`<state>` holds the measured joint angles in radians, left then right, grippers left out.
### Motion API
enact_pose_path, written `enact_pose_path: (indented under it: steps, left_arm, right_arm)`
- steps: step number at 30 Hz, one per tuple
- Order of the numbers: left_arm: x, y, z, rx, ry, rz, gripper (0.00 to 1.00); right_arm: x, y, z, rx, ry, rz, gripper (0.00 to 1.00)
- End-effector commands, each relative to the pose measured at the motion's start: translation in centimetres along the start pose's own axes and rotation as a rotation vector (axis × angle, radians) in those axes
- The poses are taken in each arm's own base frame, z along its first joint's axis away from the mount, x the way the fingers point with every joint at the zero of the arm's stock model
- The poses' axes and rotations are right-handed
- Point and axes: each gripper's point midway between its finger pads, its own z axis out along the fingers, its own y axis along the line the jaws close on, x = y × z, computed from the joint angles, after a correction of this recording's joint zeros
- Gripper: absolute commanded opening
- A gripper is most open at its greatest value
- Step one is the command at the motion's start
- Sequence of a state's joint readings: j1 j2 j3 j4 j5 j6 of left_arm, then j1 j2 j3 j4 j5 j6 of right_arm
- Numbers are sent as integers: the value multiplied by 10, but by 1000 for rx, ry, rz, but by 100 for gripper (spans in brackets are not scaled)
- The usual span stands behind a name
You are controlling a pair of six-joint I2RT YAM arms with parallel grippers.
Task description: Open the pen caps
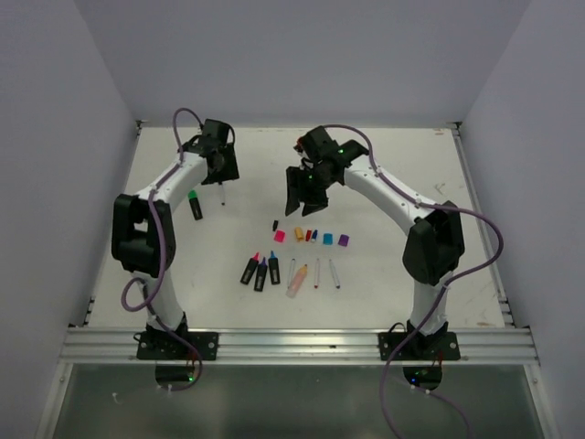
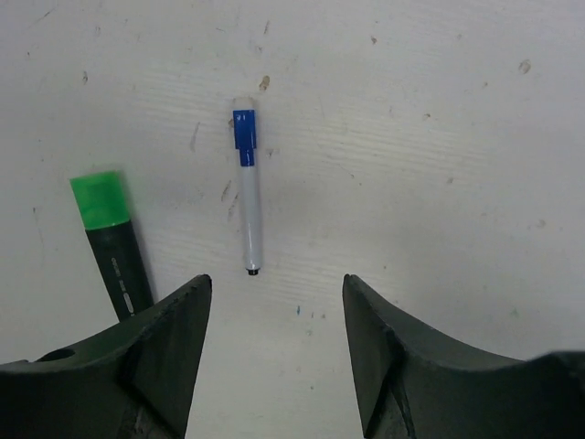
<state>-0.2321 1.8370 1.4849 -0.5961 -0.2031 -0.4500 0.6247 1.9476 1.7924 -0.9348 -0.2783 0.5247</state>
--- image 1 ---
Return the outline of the orange highlighter cap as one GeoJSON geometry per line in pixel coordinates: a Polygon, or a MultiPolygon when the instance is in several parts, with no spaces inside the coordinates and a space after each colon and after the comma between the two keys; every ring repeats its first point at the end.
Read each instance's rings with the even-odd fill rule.
{"type": "Polygon", "coordinates": [[[294,236],[295,236],[295,239],[297,241],[304,241],[305,240],[305,234],[304,234],[303,229],[301,227],[294,228],[294,236]]]}

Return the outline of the pink highlighter cap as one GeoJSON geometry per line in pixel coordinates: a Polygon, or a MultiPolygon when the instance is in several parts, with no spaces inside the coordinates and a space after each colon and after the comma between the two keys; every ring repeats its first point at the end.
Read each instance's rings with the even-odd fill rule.
{"type": "Polygon", "coordinates": [[[277,242],[284,242],[285,232],[283,230],[276,230],[273,238],[277,242]]]}

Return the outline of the purple highlighter cap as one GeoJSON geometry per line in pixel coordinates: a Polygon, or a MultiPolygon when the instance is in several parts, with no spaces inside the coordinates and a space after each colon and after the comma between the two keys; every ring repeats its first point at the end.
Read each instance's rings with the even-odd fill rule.
{"type": "Polygon", "coordinates": [[[346,247],[348,245],[348,243],[349,243],[349,236],[342,234],[338,240],[338,244],[340,246],[346,247]]]}

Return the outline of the green capped black highlighter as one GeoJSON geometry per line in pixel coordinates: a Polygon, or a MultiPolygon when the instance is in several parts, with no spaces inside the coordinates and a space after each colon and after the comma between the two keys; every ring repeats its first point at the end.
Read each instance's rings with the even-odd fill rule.
{"type": "Polygon", "coordinates": [[[202,210],[201,210],[201,206],[199,203],[197,192],[194,189],[192,189],[189,191],[187,197],[188,197],[188,203],[189,203],[189,206],[191,208],[191,212],[193,214],[194,220],[202,220],[203,215],[202,215],[202,210]]]}

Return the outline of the red thin marker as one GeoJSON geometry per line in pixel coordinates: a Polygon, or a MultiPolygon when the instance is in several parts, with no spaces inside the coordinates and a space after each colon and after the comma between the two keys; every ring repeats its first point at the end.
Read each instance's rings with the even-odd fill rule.
{"type": "Polygon", "coordinates": [[[314,289],[318,289],[320,285],[320,258],[316,258],[314,265],[314,289]]]}

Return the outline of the blue highlighter black body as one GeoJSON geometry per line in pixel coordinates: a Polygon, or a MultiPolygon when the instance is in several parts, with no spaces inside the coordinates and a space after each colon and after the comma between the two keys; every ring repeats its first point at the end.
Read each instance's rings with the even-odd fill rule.
{"type": "Polygon", "coordinates": [[[274,251],[271,251],[271,255],[268,259],[269,275],[272,285],[278,285],[281,283],[280,265],[277,256],[274,251]]]}

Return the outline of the orange highlighter pen body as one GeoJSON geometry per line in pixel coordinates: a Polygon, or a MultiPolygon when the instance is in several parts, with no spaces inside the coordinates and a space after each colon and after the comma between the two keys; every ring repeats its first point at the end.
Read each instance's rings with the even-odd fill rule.
{"type": "Polygon", "coordinates": [[[289,286],[288,286],[288,289],[286,292],[287,297],[294,298],[298,294],[298,291],[300,290],[300,288],[303,284],[303,281],[306,278],[307,273],[308,273],[308,267],[306,264],[304,264],[296,272],[296,274],[292,278],[291,282],[289,283],[289,286]]]}

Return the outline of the black thin marker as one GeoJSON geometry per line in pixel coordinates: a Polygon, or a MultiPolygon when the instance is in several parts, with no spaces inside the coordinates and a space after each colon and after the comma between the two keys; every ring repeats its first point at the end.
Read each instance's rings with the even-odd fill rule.
{"type": "Polygon", "coordinates": [[[335,289],[340,290],[341,289],[340,278],[339,278],[339,275],[338,275],[337,270],[335,268],[334,261],[332,259],[330,259],[328,262],[329,262],[329,268],[330,268],[330,272],[332,275],[335,289]]]}

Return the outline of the purple capped black highlighter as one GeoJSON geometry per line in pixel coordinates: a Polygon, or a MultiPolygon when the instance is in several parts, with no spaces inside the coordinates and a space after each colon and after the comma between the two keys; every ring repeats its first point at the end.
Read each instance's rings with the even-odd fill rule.
{"type": "Polygon", "coordinates": [[[254,286],[253,286],[253,290],[255,292],[262,292],[263,291],[265,281],[266,281],[267,272],[268,272],[268,264],[266,262],[266,258],[263,257],[261,262],[259,263],[257,269],[256,269],[255,282],[254,282],[254,286]]]}

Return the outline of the pink capped black highlighter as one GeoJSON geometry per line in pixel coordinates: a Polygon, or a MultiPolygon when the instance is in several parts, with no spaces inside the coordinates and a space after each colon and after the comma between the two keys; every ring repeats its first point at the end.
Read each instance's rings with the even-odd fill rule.
{"type": "Polygon", "coordinates": [[[251,278],[260,263],[259,258],[260,254],[258,252],[256,252],[252,257],[249,258],[246,267],[242,273],[242,276],[240,277],[239,280],[242,284],[247,285],[250,283],[251,278]]]}

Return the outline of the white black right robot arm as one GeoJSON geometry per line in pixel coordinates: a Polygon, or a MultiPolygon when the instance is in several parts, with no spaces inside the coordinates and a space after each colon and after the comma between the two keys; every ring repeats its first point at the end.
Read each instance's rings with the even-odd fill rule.
{"type": "Polygon", "coordinates": [[[402,357],[429,358],[447,335],[443,289],[465,251],[457,206],[438,204],[392,181],[376,163],[368,138],[340,144],[320,125],[299,137],[294,150],[301,163],[285,171],[287,215],[327,208],[327,190],[339,184],[371,201],[404,232],[402,263],[414,282],[413,307],[406,335],[393,349],[402,357]]]}

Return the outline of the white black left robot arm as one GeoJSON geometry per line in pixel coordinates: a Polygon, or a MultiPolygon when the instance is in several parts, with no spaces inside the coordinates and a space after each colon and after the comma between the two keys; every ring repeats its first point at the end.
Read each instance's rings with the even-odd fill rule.
{"type": "Polygon", "coordinates": [[[122,308],[148,313],[147,329],[160,334],[157,346],[170,359],[182,358],[190,347],[170,274],[176,255],[173,214],[195,187],[239,178],[235,141],[230,124],[206,119],[198,134],[178,143],[175,159],[152,183],[114,200],[112,257],[131,275],[122,289],[122,308]]]}

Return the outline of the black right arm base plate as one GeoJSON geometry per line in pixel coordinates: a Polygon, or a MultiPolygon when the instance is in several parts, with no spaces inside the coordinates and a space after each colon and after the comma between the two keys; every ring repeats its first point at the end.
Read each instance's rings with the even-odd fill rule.
{"type": "MultiPolygon", "coordinates": [[[[407,338],[407,335],[406,332],[385,331],[378,333],[380,359],[386,361],[395,348],[407,338]]],[[[393,355],[392,359],[398,361],[457,361],[461,357],[456,334],[447,331],[443,334],[432,336],[423,336],[417,333],[413,339],[393,355]]]]}

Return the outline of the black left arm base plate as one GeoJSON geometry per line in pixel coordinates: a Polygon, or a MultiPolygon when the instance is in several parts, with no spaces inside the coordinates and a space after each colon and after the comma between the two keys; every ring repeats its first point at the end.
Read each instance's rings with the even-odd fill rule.
{"type": "Polygon", "coordinates": [[[214,361],[217,358],[219,333],[189,331],[179,341],[164,331],[135,333],[136,357],[139,360],[187,360],[214,361]]]}

